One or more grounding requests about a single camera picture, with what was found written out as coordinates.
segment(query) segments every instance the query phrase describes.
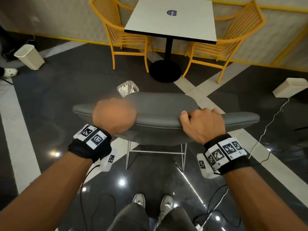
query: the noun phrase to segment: person's right hand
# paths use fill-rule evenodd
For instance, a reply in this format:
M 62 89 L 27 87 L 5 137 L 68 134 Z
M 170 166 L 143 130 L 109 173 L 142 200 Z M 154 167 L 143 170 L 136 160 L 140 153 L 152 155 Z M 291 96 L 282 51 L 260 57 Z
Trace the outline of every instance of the person's right hand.
M 225 121 L 218 109 L 197 109 L 189 113 L 183 111 L 180 121 L 184 132 L 192 140 L 203 145 L 215 137 L 226 133 Z
M 93 124 L 111 136 L 127 131 L 134 124 L 137 111 L 131 102 L 111 98 L 98 101 L 93 111 Z

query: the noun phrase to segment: orange chair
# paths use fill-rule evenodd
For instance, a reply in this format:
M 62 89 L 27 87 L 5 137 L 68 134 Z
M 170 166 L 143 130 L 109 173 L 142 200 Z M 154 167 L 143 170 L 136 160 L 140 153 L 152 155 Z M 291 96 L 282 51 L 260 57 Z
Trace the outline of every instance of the orange chair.
M 119 6 L 127 10 L 133 11 L 134 8 L 122 4 L 118 0 L 90 0 L 90 6 L 98 17 L 102 20 L 107 32 L 108 40 L 111 47 L 113 69 L 115 69 L 115 55 L 135 55 L 144 56 L 145 68 L 149 73 L 147 62 L 147 51 L 152 51 L 151 39 L 148 36 L 125 33 L 121 24 Z M 122 49 L 127 46 L 144 46 L 144 53 L 131 52 L 115 52 L 113 46 Z
M 189 44 L 185 56 L 189 56 L 190 60 L 182 77 L 186 75 L 190 64 L 193 62 L 222 69 L 217 82 L 220 83 L 221 77 L 236 50 L 247 37 L 255 33 L 265 24 L 265 18 L 255 0 L 252 0 L 242 10 L 234 15 L 215 18 L 215 20 L 218 21 L 228 19 L 233 19 L 233 21 L 230 24 L 225 37 L 223 39 L 217 39 L 215 45 L 198 42 L 191 42 Z M 215 56 L 216 61 L 219 59 L 226 59 L 226 63 L 223 66 L 220 66 L 213 63 L 194 60 L 193 56 L 195 52 Z

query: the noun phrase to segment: white sneaker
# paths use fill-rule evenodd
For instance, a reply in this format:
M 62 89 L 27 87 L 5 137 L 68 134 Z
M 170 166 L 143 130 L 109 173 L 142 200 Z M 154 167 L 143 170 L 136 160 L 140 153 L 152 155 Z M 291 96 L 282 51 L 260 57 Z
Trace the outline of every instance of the white sneaker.
M 157 224 L 154 227 L 154 231 L 160 225 L 165 216 L 174 208 L 174 200 L 170 195 L 165 195 L 160 203 L 160 214 L 157 220 Z
M 13 69 L 13 68 L 4 68 L 4 77 L 5 78 L 12 78 L 14 76 L 16 76 L 18 73 L 17 69 Z
M 145 198 L 144 198 L 144 195 L 142 193 L 136 194 L 134 199 L 133 199 L 133 203 L 138 203 L 139 205 L 143 206 L 143 208 L 145 208 Z

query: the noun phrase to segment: wall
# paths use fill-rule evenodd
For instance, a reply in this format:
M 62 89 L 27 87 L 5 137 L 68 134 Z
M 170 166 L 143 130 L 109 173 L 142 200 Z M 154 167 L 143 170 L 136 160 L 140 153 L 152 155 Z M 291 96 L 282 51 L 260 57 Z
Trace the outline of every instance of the wall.
M 136 6 L 138 0 L 120 0 L 122 3 Z M 239 4 L 250 0 L 215 0 L 214 16 L 228 16 L 239 11 L 243 6 L 219 4 L 227 1 Z M 308 7 L 308 0 L 257 0 L 265 5 L 262 9 L 267 19 L 266 25 L 256 34 L 249 37 L 233 57 L 234 61 L 243 63 L 269 65 L 308 24 L 308 13 L 280 11 L 268 9 L 266 5 L 289 5 L 292 8 Z M 19 31 L 37 35 L 48 35 L 108 43 L 105 29 L 100 19 L 95 15 L 88 0 L 0 0 L 0 24 L 9 31 Z M 128 21 L 130 13 L 121 10 L 123 24 Z M 222 37 L 229 22 L 216 22 L 217 36 Z M 166 39 L 152 38 L 152 47 L 164 50 Z M 187 42 L 175 40 L 172 51 L 185 53 Z M 308 59 L 299 65 L 296 57 L 301 57 L 305 51 L 300 47 L 286 61 L 277 65 L 293 69 L 304 68 Z

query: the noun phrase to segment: gray pants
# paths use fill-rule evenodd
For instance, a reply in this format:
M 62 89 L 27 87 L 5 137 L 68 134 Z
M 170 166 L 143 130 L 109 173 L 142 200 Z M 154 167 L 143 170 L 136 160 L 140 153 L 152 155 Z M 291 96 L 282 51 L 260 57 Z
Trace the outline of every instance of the gray pants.
M 149 218 L 145 209 L 137 203 L 131 203 L 119 212 L 107 231 L 149 231 L 149 229 Z M 165 216 L 156 231 L 196 231 L 196 228 L 186 211 L 176 207 Z

